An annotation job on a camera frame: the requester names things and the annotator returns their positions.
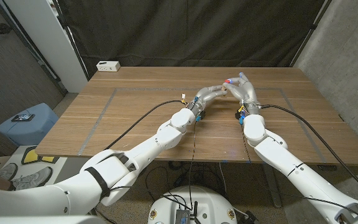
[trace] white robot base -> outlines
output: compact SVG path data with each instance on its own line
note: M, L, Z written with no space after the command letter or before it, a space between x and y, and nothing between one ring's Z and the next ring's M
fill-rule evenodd
M187 207L191 208L189 186L177 187L170 191L173 195L182 196L182 198L176 197L182 204L186 204ZM236 224L237 218L234 213L233 206L227 201L222 195L206 187L191 186L191 200L193 202L193 210L188 212L179 211L179 204L176 203L176 199L172 202L166 198L160 198L153 203L150 209L148 224L169 224L169 223L219 223L219 224Z

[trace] concrete wall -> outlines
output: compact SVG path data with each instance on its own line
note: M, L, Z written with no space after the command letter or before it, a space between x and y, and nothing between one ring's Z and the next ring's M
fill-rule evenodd
M295 67L358 135L358 1L332 1ZM358 183L343 169L319 173L358 199ZM326 223L306 201L291 200L285 211L289 223Z

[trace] gray wall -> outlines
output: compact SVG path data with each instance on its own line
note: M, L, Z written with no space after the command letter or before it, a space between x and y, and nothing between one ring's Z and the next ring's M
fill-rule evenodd
M0 23L7 23L1 14ZM54 108L62 98L15 32L0 35L0 124L39 103ZM11 155L15 149L0 134L0 152Z
M358 135L358 1L332 1L295 67L303 70ZM343 169L319 173L358 199L358 184ZM292 200L285 210L289 223L325 223L304 201Z

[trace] white panel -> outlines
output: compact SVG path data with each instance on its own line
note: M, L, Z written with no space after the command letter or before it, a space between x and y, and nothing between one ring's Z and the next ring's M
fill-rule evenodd
M87 83L71 43L47 1L5 0L70 93Z

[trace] white power strip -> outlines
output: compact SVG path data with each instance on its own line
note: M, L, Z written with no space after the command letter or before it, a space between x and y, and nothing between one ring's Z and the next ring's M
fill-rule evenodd
M101 72L116 72L121 67L117 61L100 61L96 66Z

